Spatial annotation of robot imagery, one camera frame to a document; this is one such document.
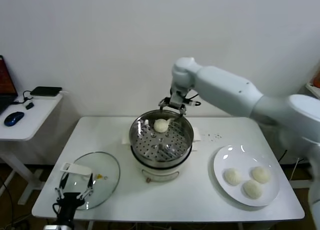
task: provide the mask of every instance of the white table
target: white table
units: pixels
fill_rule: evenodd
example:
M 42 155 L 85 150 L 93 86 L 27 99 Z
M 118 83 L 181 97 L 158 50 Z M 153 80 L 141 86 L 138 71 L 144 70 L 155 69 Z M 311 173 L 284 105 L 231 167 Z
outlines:
M 30 140 L 41 125 L 47 119 L 52 110 L 61 100 L 62 95 L 59 94 L 50 99 L 33 99 L 34 107 L 27 110 L 22 104 L 11 105 L 0 115 L 0 141 L 27 141 Z M 24 117 L 14 126 L 7 127 L 4 125 L 5 118 L 16 111 L 24 112 Z M 39 180 L 42 170 L 38 169 L 33 174 L 25 165 L 12 153 L 10 148 L 0 149 L 0 158 L 7 163 L 13 171 L 5 180 L 8 185 L 13 178 L 15 172 L 21 175 L 28 185 L 25 188 L 18 204 L 24 205 L 33 190 L 41 190 L 44 183 Z M 4 187 L 0 189 L 0 195 L 3 193 Z
M 94 151 L 114 155 L 121 169 L 114 194 L 100 206 L 79 210 L 74 218 L 96 221 L 133 222 L 245 222 L 301 219 L 305 213 L 286 176 L 269 148 L 258 125 L 247 118 L 188 118 L 201 134 L 194 143 L 181 175 L 170 182 L 146 183 L 135 163 L 130 147 L 122 145 L 131 117 L 83 117 L 56 162 L 43 187 L 32 214 L 55 218 L 52 204 L 56 201 L 64 162 Z M 278 170 L 280 192 L 266 207 L 249 207 L 231 200 L 209 174 L 208 162 L 222 146 L 243 144 L 264 155 Z

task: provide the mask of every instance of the computer mouse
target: computer mouse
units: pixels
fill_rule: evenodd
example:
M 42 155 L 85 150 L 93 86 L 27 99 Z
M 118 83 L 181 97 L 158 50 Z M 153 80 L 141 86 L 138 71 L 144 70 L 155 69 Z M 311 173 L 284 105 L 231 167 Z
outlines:
M 24 117 L 24 113 L 21 111 L 13 112 L 4 120 L 5 126 L 14 126 L 18 121 Z

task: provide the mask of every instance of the floor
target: floor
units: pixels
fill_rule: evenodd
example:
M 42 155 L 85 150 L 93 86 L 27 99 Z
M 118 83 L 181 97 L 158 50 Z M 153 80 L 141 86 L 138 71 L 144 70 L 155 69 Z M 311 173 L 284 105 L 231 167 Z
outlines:
M 41 180 L 45 181 L 47 177 L 49 176 L 51 171 L 50 167 L 47 167 L 44 169 L 43 174 L 41 175 Z M 5 180 L 6 177 L 10 174 L 11 169 L 6 166 L 5 164 L 0 164 L 0 177 Z M 287 176 L 291 175 L 292 168 L 285 168 L 284 172 Z M 304 179 L 310 179 L 309 174 L 307 171 L 303 168 L 297 168 L 296 172 L 294 173 L 293 180 L 304 180 Z M 11 180 L 11 183 L 8 186 L 8 189 L 12 195 L 12 200 L 14 203 L 14 217 L 19 217 L 22 215 L 30 214 L 31 209 L 33 207 L 33 204 L 35 203 L 39 191 L 35 191 L 30 199 L 28 200 L 26 205 L 17 205 L 18 199 L 20 198 L 20 195 L 22 194 L 24 188 L 26 187 L 27 183 L 26 181 L 21 178 L 19 175 L 15 174 L 13 179 Z M 308 230 L 313 230 L 315 229 L 311 213 L 309 211 L 309 206 L 308 206 L 308 190 L 307 189 L 297 189 L 295 190 L 295 193 L 301 202 L 304 210 L 305 210 L 305 218 L 302 220 L 298 221 L 284 221 L 277 223 L 272 227 L 272 230 L 280 230 L 280 229 L 308 229 Z M 27 216 L 27 220 L 29 223 L 29 228 L 23 228 L 23 226 L 17 227 L 15 230 L 18 229 L 31 229 L 31 230 L 42 230 L 44 225 L 47 224 L 46 219 L 40 219 L 33 217 L 32 215 Z M 2 227 L 5 227 L 7 224 L 11 222 L 11 204 L 10 204 L 10 198 L 9 195 L 4 192 L 2 196 L 0 197 L 0 230 L 3 230 Z M 82 226 L 87 226 L 88 222 L 79 222 Z M 247 229 L 250 227 L 252 223 L 245 223 L 244 229 Z M 211 223 L 211 224 L 176 224 L 176 223 L 170 223 L 170 224 L 147 224 L 147 223 L 139 223 L 137 225 L 136 229 L 139 230 L 155 230 L 155 229 L 165 229 L 166 227 L 171 226 L 172 230 L 182 230 L 182 229 L 198 229 L 198 230 L 209 230 L 209 229 L 223 229 L 223 230 L 236 230 L 238 229 L 236 223 Z M 105 230 L 125 230 L 125 229 L 134 229 L 134 223 L 119 223 L 119 222 L 95 222 L 93 226 L 93 230 L 100 230 L 100 229 L 105 229 Z

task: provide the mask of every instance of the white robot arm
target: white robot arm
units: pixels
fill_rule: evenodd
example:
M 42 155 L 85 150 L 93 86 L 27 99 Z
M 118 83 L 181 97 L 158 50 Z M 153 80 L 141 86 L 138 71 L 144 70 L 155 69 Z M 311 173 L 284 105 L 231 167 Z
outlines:
M 309 204 L 320 229 L 320 101 L 305 95 L 285 98 L 264 96 L 249 80 L 217 67 L 198 65 L 194 58 L 180 58 L 172 68 L 171 97 L 164 105 L 185 113 L 190 90 L 233 116 L 267 117 L 281 126 L 284 147 L 309 159 L 314 183 Z

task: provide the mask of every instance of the dough ball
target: dough ball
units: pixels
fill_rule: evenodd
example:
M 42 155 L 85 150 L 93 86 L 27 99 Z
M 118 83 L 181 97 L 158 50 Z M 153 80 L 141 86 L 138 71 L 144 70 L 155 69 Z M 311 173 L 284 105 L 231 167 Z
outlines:
M 258 199 L 262 196 L 262 188 L 259 186 L 259 183 L 257 183 L 254 180 L 247 181 L 243 184 L 243 189 L 245 193 L 252 199 Z
M 164 119 L 158 119 L 154 122 L 153 128 L 156 132 L 164 133 L 168 130 L 169 122 Z
M 252 177 L 254 180 L 260 183 L 267 183 L 270 181 L 270 172 L 268 169 L 265 169 L 264 167 L 257 166 L 251 171 Z
M 224 172 L 224 179 L 232 186 L 237 186 L 242 181 L 240 172 L 234 168 L 230 168 Z

